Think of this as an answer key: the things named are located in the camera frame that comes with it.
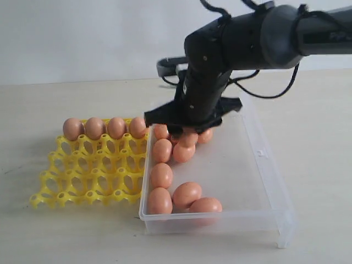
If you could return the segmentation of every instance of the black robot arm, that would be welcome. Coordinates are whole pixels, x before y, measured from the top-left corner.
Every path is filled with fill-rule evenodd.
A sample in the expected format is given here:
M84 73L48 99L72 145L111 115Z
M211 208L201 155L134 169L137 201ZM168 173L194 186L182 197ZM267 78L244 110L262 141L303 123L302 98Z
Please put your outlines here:
M252 3L254 12L231 17L201 2L222 16L186 37L185 57L158 62L159 76L177 75L179 82L173 101L145 113L147 125L167 124L171 134L182 127L201 133L241 109L239 98L221 97L233 70L296 67L296 73L304 56L352 54L352 7L325 13L308 12L305 5L243 1ZM187 70L177 71L184 63Z

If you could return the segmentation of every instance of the egg tray cup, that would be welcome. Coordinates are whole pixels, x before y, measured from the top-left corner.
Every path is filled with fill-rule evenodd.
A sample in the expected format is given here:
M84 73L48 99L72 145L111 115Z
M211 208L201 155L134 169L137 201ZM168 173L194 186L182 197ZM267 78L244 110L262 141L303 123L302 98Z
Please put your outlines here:
M109 120L103 119L106 125ZM124 120L127 126L131 122ZM30 197L30 204L55 208L69 202L109 205L125 199L136 203L141 197L147 139L148 133L141 139L126 133L118 140L108 134L99 140L80 135L76 141L58 136L57 149L48 155L49 168L39 175L40 191Z

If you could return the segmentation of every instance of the yellow plastic egg tray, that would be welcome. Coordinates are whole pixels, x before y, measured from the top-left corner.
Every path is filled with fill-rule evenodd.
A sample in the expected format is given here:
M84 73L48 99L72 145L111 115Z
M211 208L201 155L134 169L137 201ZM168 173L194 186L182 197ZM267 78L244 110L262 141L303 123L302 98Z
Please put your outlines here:
M106 125L109 120L103 119ZM48 155L49 169L40 173L40 191L30 197L30 204L55 208L70 202L108 205L126 199L136 203L141 196L147 137L135 139L126 133L115 140L103 134L91 140L80 135L69 141L58 136L56 151Z

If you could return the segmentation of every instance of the transparent storage box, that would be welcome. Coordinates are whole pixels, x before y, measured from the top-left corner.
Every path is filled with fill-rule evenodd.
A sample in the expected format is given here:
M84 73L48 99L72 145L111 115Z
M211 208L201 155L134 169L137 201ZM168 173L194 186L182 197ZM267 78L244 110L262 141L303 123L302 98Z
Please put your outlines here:
M174 173L173 191L184 182L201 185L202 197L215 197L221 213L148 214L150 171L155 164L153 130L147 145L139 216L147 234L226 233L278 230L279 248L286 248L293 236L295 213L267 143L249 95L241 93L243 107L231 112L214 128L212 141L197 145L191 161L170 164ZM198 227L198 218L216 218L214 224Z

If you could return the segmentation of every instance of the wire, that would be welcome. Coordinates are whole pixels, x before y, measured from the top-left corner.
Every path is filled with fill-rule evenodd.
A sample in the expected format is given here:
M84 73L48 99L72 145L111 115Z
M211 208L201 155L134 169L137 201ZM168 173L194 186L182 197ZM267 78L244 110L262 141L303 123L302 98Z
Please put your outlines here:
M247 77L241 77L241 78L237 78L236 79L233 79L231 81L232 84L236 84L238 87L240 87L243 91L245 91L247 94L251 95L251 96L254 96L254 97L257 97L257 98L261 98L261 99L275 99L275 98L279 98L281 96L283 96L284 94L286 94L292 87L295 79L296 79L296 76L297 76L297 72L298 72L298 69L299 69L299 63L295 66L294 70L293 70L293 73L292 73L292 77L291 77L291 81L290 83L288 84L288 86L286 87L285 90L283 90L281 93L277 94L277 95L273 95L273 96L265 96L265 95L257 95L255 93L252 93L250 91L248 91L245 87L243 87L242 85L240 85L238 83L239 80L245 80L245 79L249 79L249 78L252 78L250 76L256 76L258 73L259 73L259 70L256 70L253 74L247 76Z
M248 7L250 7L253 10L256 10L258 8L258 5L256 5L253 1L251 0L242 0L243 3L245 3ZM340 30L345 31L346 33L351 33L351 30L349 30L345 25L343 25L341 22L339 22L337 19L335 19L333 16L329 15L326 12L323 11L307 11L307 6L305 4L302 4L299 9L299 16L297 17L296 21L294 21L294 26L293 26L293 33L296 31L296 28L298 26L298 23L301 19L303 18L310 18L310 17L316 17L319 19L322 19L326 22L329 22L331 24L334 24L335 26L337 26ZM283 96L284 94L286 94L291 87L293 86L294 81L296 80L296 76L299 70L299 63L295 66L293 73L292 73L292 77L291 80L288 84L288 86L286 87L285 90L283 90L281 93L277 94L277 95L273 95L273 96L264 96L264 95L257 95L255 93L252 93L250 91L248 91L245 87L243 87L241 84L239 84L239 81L242 80L246 80L246 79L251 79L253 77L255 77L256 75L258 75L259 70L256 70L254 73L252 73L251 75L245 76L245 77L239 77L239 78L235 78L235 79L229 79L228 81L228 85L230 84L236 84L238 87L240 87L240 89L242 89L243 91L245 91L247 94L257 97L257 98L261 98L261 99L275 99L275 98L279 98L281 96Z
M220 13L222 14L223 17L231 17L231 15L224 9L221 7L215 7L211 4L208 3L208 1L206 0L200 0L201 4L204 6L205 9L211 11L211 12L216 12L216 13Z
M335 26L337 26L341 30L344 30L346 33L350 33L351 32L351 30L348 29L348 27L343 25L341 22L339 22L333 16L331 16L328 13L325 13L323 11L304 12L301 18L310 18L310 17L316 17L316 18L320 18L321 20L324 20L326 22L330 22L331 24L334 24Z
M177 83L171 82L171 81L167 80L165 77L161 77L161 79L162 79L165 83L167 83L167 84L177 86Z
M242 0L242 2L248 6L250 9L253 10L258 10L259 5L257 5L255 2L253 2L252 0Z

